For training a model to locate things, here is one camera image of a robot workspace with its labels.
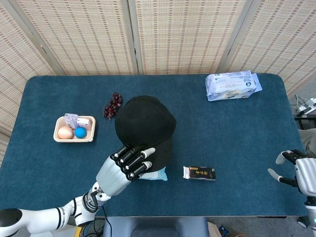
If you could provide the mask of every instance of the woven panel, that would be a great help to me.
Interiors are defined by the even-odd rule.
[[[215,72],[244,0],[136,0],[144,74]]]
[[[12,131],[26,81],[54,72],[2,3],[0,43],[0,127]]]
[[[5,153],[7,145],[8,145],[7,142],[0,140],[0,166],[2,164],[4,153]]]
[[[67,74],[135,74],[120,0],[18,3]]]
[[[274,73],[291,92],[316,70],[316,0],[262,0],[228,71]]]

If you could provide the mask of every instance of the egg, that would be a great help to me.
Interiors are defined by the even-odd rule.
[[[87,131],[83,127],[77,127],[75,129],[75,136],[78,138],[84,138],[87,135]]]
[[[74,132],[70,127],[63,126],[58,130],[58,136],[60,139],[72,139]]]

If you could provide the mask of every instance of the wet wipes package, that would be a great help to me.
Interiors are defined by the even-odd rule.
[[[209,101],[248,98],[262,90],[257,75],[250,71],[210,74],[205,86]]]

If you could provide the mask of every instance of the blue ball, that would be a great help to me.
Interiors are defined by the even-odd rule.
[[[84,138],[87,135],[87,131],[83,127],[77,127],[75,129],[75,136],[78,138]]]

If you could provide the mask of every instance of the robotic hand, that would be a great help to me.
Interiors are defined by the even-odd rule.
[[[278,155],[276,164],[283,164],[286,160],[294,165],[295,180],[284,178],[272,169],[268,169],[268,172],[279,182],[297,187],[300,193],[307,196],[305,208],[316,237],[316,158],[310,158],[299,150],[285,151]]]
[[[16,208],[0,210],[0,237],[13,236],[22,227],[26,227],[31,234],[61,229],[70,216],[75,217],[77,226],[89,224],[107,200],[118,195],[128,184],[138,179],[139,174],[152,166],[150,161],[144,160],[155,149],[141,149],[124,146],[110,155],[97,174],[97,182],[92,189],[62,207],[41,211]]]

